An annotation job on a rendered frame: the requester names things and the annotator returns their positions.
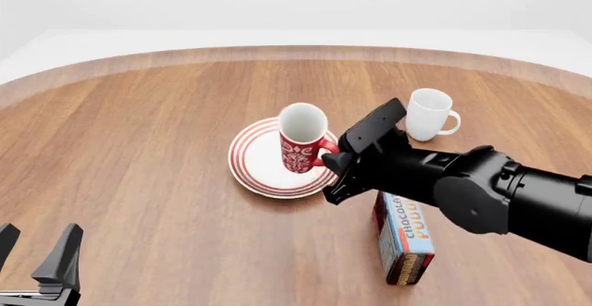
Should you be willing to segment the white mug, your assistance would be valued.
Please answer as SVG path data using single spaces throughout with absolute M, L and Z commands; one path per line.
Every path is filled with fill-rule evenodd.
M 430 141 L 435 136 L 449 136 L 459 130 L 462 119 L 452 109 L 452 99 L 437 89 L 417 89 L 407 105 L 405 127 L 409 136 L 416 141 Z M 456 119 L 456 125 L 444 130 L 449 116 Z

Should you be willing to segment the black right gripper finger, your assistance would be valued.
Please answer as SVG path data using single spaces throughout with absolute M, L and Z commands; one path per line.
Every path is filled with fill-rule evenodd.
M 322 161 L 325 167 L 338 177 L 356 178 L 357 155 L 355 153 L 325 153 L 322 155 Z

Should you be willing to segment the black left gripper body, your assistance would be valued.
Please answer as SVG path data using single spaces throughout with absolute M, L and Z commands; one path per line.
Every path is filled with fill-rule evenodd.
M 43 282 L 37 291 L 0 291 L 0 306 L 77 306 L 80 282 Z

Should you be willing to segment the chocolate pudding box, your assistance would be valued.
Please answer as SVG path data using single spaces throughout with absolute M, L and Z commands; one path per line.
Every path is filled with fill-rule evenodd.
M 386 282 L 392 286 L 417 284 L 435 256 L 420 205 L 380 191 L 373 220 Z

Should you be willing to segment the white plate with red rings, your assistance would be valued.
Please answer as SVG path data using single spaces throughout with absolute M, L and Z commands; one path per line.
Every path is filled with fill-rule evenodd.
M 308 197 L 337 180 L 323 166 L 303 174 L 286 169 L 275 117 L 254 122 L 235 136 L 228 148 L 228 166 L 245 189 L 281 200 Z

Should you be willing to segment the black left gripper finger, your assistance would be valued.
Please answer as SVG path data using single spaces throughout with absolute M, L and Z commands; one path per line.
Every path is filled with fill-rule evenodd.
M 10 223 L 0 226 L 0 272 L 12 252 L 20 235 L 20 230 Z
M 69 224 L 50 254 L 32 273 L 40 289 L 80 289 L 79 260 L 83 230 Z

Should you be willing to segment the red patterned mug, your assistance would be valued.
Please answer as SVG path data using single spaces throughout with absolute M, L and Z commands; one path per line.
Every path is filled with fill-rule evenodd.
M 283 165 L 296 174 L 323 166 L 320 150 L 339 153 L 339 147 L 328 135 L 326 114 L 316 105 L 294 103 L 278 115 L 281 159 Z

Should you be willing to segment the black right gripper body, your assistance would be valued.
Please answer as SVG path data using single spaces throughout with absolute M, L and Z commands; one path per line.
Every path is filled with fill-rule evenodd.
M 337 177 L 337 179 L 322 189 L 327 202 L 333 205 L 339 205 L 341 202 L 344 202 L 351 197 L 355 197 L 359 194 L 369 191 L 370 186 L 368 176 L 367 173 L 364 172 L 364 168 L 365 165 L 362 162 L 360 155 L 357 155 L 357 165 L 355 167 L 356 178 L 338 177 L 332 172 Z

